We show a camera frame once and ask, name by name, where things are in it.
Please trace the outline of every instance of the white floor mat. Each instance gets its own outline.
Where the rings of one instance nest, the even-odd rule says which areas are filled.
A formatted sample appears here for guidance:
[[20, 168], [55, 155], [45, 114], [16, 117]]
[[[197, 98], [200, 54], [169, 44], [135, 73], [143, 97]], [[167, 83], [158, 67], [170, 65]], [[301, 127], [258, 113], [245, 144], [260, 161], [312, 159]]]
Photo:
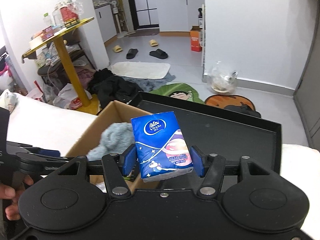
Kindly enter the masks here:
[[111, 66], [113, 74], [131, 78], [161, 79], [170, 69], [167, 63], [118, 62]]

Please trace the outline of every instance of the yellow table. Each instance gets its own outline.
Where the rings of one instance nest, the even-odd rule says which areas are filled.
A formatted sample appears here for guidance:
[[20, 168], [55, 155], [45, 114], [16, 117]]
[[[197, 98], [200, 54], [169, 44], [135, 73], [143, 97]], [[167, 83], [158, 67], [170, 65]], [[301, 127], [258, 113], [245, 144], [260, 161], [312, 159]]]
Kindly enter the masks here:
[[99, 109], [99, 101], [96, 95], [92, 95], [92, 99], [89, 100], [89, 98], [87, 97], [84, 88], [82, 87], [78, 75], [76, 73], [76, 70], [73, 66], [73, 63], [71, 61], [71, 58], [67, 52], [66, 46], [64, 45], [63, 42], [63, 35], [65, 35], [66, 33], [69, 33], [79, 27], [81, 27], [82, 25], [92, 21], [94, 19], [94, 17], [91, 18], [87, 18], [87, 19], [83, 19], [80, 21], [79, 24], [68, 28], [66, 30], [63, 30], [61, 32], [58, 32], [56, 35], [54, 35], [53, 37], [45, 40], [44, 42], [42, 42], [39, 46], [28, 50], [26, 53], [24, 53], [22, 55], [23, 58], [31, 55], [32, 53], [34, 53], [37, 49], [43, 47], [44, 45], [46, 45], [49, 42], [54, 42], [58, 55], [60, 57], [61, 63], [63, 65], [63, 68], [65, 69], [68, 78], [70, 79], [71, 84], [73, 85], [73, 87], [75, 88], [81, 102], [82, 102], [82, 107], [78, 108], [78, 111], [81, 112], [85, 112], [85, 113], [89, 113], [89, 114], [97, 114]]

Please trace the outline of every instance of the black slipper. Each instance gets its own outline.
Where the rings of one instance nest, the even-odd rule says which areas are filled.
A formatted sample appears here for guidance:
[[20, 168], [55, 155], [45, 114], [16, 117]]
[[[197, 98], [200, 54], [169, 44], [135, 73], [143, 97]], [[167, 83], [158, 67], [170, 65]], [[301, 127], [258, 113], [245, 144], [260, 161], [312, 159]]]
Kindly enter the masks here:
[[134, 58], [137, 55], [137, 53], [138, 53], [137, 49], [129, 49], [127, 56], [126, 56], [126, 59]]
[[159, 59], [166, 59], [168, 57], [168, 54], [161, 49], [150, 51], [149, 55]]

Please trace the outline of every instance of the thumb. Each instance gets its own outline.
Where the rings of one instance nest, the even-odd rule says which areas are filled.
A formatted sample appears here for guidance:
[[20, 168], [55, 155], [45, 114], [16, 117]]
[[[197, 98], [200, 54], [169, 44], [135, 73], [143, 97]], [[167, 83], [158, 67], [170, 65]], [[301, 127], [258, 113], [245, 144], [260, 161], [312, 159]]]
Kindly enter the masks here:
[[16, 191], [7, 185], [0, 184], [0, 199], [12, 199], [16, 195]]

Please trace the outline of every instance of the yellow slipper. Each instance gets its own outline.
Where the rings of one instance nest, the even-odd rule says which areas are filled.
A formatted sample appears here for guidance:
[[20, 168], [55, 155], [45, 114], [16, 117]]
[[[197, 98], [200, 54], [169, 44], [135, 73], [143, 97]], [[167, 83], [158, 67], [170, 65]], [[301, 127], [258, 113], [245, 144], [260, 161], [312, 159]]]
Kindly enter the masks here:
[[123, 49], [122, 49], [119, 45], [117, 45], [117, 46], [115, 46], [115, 47], [113, 48], [113, 51], [114, 51], [115, 53], [118, 53], [118, 52], [123, 51]]
[[159, 43], [156, 40], [149, 41], [149, 44], [150, 44], [151, 47], [159, 46]]

